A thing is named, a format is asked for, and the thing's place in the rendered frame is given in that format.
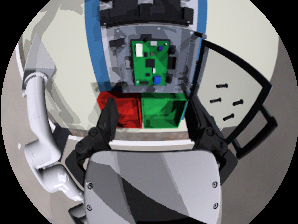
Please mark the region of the green circuit board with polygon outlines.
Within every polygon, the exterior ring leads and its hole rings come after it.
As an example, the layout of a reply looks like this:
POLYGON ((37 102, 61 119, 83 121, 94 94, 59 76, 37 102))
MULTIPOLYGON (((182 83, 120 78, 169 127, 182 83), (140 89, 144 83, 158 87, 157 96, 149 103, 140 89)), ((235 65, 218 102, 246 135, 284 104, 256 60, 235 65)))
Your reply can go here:
POLYGON ((132 41, 132 48, 135 85, 165 86, 169 41, 132 41))

